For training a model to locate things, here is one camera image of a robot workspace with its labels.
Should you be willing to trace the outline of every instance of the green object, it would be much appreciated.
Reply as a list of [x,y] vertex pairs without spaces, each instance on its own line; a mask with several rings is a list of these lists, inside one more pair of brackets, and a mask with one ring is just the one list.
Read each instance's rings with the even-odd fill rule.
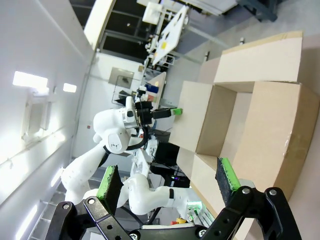
[[96,193],[96,197],[103,201],[105,198],[105,193],[107,192],[109,186],[110,186],[110,180],[112,178],[112,175],[115,171],[115,166],[108,166],[105,170],[104,176],[102,178],[102,181],[100,183],[98,192]]
[[171,114],[172,115],[181,115],[182,114],[182,108],[173,108],[171,109]]
[[241,187],[241,184],[239,182],[239,179],[237,178],[237,175],[236,175],[233,167],[231,166],[229,159],[226,157],[222,157],[221,163],[222,163],[222,167],[224,169],[224,172],[226,174],[226,177],[228,179],[228,182],[230,185],[230,190],[233,192],[237,191]]
[[118,166],[108,166],[100,183],[96,197],[107,211],[114,215],[123,183],[118,172]]
[[241,187],[228,158],[217,158],[215,179],[218,183],[223,201],[227,206],[233,193]]

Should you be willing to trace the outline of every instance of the white panel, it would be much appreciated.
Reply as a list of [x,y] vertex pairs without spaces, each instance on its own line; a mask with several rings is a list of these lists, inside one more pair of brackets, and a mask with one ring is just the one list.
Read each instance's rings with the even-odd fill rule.
[[[13,240],[32,207],[51,198],[51,180],[69,161],[79,97],[94,51],[68,0],[1,1],[0,21],[5,33],[0,37],[0,238]],[[59,134],[28,149],[21,131],[29,90],[13,85],[15,71],[47,78],[50,92],[56,89],[47,134]],[[64,83],[79,89],[63,92]],[[37,213],[43,207],[39,204]]]
[[94,50],[101,41],[115,2],[116,0],[95,0],[94,2],[88,21],[84,27],[84,34]]
[[65,142],[54,155],[26,179],[19,189],[10,196],[9,200],[1,205],[0,233],[2,240],[15,239],[25,217],[37,204],[37,213],[21,238],[22,240],[28,239],[37,218],[45,207],[45,204],[41,203],[40,200],[48,202],[52,198],[55,188],[51,187],[51,180],[60,167],[65,167],[68,164],[70,148],[71,141]]

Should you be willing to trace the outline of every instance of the white wall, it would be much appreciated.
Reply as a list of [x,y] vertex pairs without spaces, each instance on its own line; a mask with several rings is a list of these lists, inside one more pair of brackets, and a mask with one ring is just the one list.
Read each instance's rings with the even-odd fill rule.
[[[0,165],[0,232],[1,239],[11,240],[31,207],[53,194],[51,179],[70,159],[77,106],[94,52],[68,0],[5,0],[0,22],[0,163],[10,159]],[[52,134],[26,148],[21,130],[28,90],[12,85],[15,71],[48,78],[51,90],[56,86],[48,135],[59,130],[65,140]],[[77,85],[77,92],[63,92],[64,83]]]
[[[138,71],[141,64],[135,61],[115,57],[112,55],[97,53],[92,65],[90,77],[84,93],[83,104],[80,113],[79,126],[76,135],[73,156],[79,157],[95,146],[93,136],[93,119],[98,112],[111,108],[119,108],[112,104],[112,96],[115,85],[108,83],[113,67],[133,72],[133,78],[141,80],[143,73]],[[140,83],[132,81],[131,89],[137,90]],[[131,161],[119,155],[109,156],[106,165],[118,164],[119,170],[129,172]]]

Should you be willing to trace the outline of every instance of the box flap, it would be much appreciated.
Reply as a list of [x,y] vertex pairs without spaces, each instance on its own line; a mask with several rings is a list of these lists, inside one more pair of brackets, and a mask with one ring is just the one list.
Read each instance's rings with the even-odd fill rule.
[[212,88],[211,84],[183,82],[178,104],[183,112],[174,118],[170,143],[196,152]]
[[[215,179],[216,169],[216,157],[200,154],[194,156],[190,185],[214,218],[225,208],[225,203],[222,199],[217,180]],[[246,218],[234,239],[244,240],[253,221],[251,218]]]
[[220,156],[236,97],[237,93],[235,91],[213,86],[196,153]]
[[186,150],[182,147],[179,149],[178,156],[176,158],[176,164],[181,168],[184,174],[191,179],[192,167],[194,165],[195,153]]
[[214,82],[297,82],[302,40],[302,31],[293,31],[225,50]]
[[292,134],[301,85],[256,82],[244,132],[234,157],[238,178],[264,192],[281,169]]
[[284,160],[274,185],[280,187],[287,199],[296,186],[305,163],[318,118],[319,96],[301,85],[296,117]]

